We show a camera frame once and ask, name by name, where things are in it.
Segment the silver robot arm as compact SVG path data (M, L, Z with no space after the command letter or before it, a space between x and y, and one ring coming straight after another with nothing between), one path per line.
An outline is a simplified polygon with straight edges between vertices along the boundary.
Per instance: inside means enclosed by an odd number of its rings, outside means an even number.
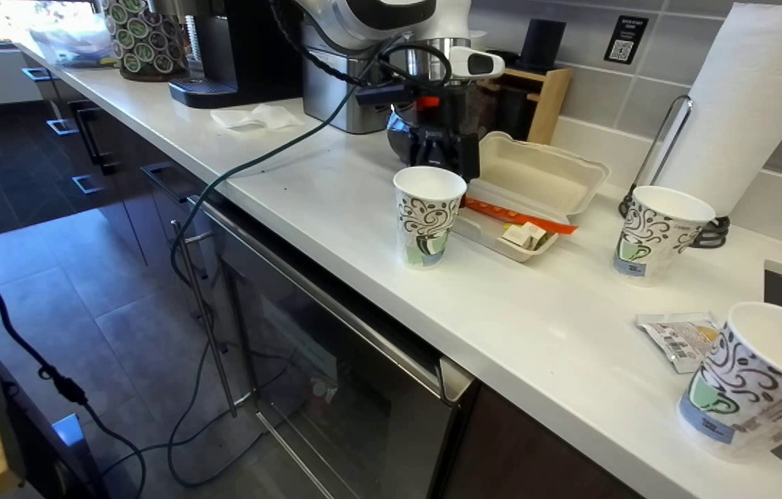
M408 167L480 174L480 134L465 121L469 85L505 62L474 43L471 0L294 0L337 52L366 56L355 100L388 110L386 136Z

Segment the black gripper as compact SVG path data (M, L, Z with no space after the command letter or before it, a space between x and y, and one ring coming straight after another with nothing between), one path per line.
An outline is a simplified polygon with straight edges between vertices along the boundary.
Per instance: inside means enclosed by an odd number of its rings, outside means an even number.
M480 174L480 138L488 134L488 100L476 82L441 85L388 113L388 147L405 167L441 167Z

